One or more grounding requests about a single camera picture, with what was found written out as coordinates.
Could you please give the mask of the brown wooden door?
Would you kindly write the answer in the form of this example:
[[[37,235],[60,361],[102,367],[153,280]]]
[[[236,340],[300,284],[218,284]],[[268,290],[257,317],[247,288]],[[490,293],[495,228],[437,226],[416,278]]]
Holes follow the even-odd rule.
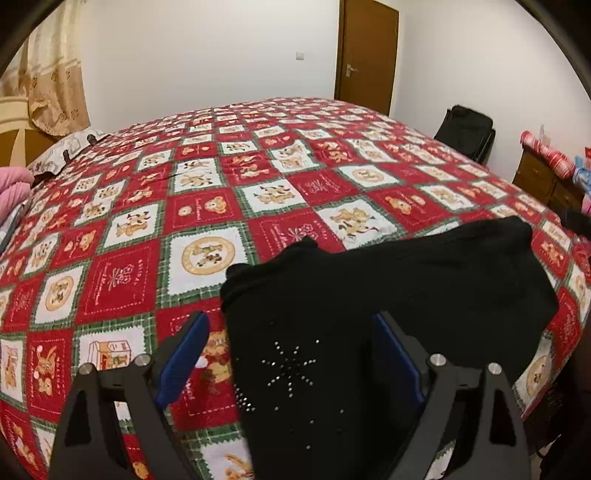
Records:
[[[335,99],[390,113],[399,21],[399,11],[379,1],[339,3]]]

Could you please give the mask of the white patterned pillow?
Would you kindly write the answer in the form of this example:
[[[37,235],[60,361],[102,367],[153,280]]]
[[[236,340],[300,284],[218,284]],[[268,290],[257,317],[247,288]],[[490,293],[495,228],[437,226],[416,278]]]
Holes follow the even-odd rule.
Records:
[[[57,175],[84,149],[108,136],[108,133],[92,128],[74,132],[52,145],[29,164],[27,169],[34,177],[46,173]]]

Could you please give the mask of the brown wooden dresser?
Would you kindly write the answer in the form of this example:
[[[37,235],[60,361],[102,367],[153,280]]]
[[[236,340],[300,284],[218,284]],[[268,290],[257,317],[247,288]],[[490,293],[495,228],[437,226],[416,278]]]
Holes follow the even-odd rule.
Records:
[[[523,148],[513,184],[558,215],[581,211],[583,191],[571,179],[560,179],[546,160],[529,147]]]

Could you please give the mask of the red white patterned roll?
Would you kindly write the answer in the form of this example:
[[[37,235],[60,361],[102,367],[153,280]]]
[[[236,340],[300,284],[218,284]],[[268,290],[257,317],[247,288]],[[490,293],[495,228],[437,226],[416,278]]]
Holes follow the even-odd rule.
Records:
[[[532,132],[526,130],[521,134],[520,143],[539,157],[544,159],[558,178],[567,180],[575,173],[575,163],[562,152],[544,145]]]

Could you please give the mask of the black suitcase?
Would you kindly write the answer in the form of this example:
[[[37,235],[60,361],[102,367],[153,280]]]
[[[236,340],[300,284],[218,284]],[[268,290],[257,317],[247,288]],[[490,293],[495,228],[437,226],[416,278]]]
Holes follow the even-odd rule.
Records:
[[[446,116],[435,139],[480,165],[485,165],[496,138],[493,120],[473,109],[455,105]]]

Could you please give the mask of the beige patterned curtain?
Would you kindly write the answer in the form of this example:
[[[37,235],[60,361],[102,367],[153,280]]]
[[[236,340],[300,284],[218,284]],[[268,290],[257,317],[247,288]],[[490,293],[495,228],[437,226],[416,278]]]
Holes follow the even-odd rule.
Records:
[[[62,2],[32,31],[1,77],[1,95],[25,97],[30,121],[53,137],[90,126],[79,55],[82,5]]]

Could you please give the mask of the red patchwork bear bedspread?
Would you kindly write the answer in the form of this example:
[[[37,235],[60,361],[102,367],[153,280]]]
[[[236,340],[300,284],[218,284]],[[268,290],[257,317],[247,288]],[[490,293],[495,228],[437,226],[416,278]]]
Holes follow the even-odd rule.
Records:
[[[451,147],[363,107],[276,98],[115,132],[25,206],[1,255],[1,434],[35,479],[49,472],[74,371],[127,365],[191,309],[211,339],[169,410],[198,472],[252,477],[230,385],[218,293],[228,266],[311,238],[339,252],[518,216],[559,310],[515,392],[524,413],[577,346],[590,313],[584,244],[524,190]]]

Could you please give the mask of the cream wooden headboard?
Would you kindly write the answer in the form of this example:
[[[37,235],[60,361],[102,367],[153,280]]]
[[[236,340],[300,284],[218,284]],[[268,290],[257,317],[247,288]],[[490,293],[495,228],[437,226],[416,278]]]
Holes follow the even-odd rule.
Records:
[[[0,99],[0,166],[27,167],[57,142],[29,118],[28,99]]]

